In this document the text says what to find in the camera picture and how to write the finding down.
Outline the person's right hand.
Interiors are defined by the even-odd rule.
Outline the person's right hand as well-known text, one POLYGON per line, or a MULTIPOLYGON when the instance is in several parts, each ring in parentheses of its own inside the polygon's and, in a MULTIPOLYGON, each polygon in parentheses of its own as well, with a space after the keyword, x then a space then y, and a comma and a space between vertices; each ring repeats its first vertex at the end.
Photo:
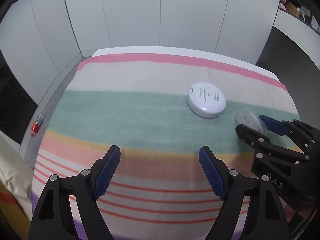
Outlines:
POLYGON ((287 204, 284 208, 285 216, 287 221, 289 222, 295 214, 299 214, 301 217, 307 219, 309 215, 312 213, 314 206, 309 207, 307 210, 304 211, 296 211, 294 210, 289 204, 287 204))

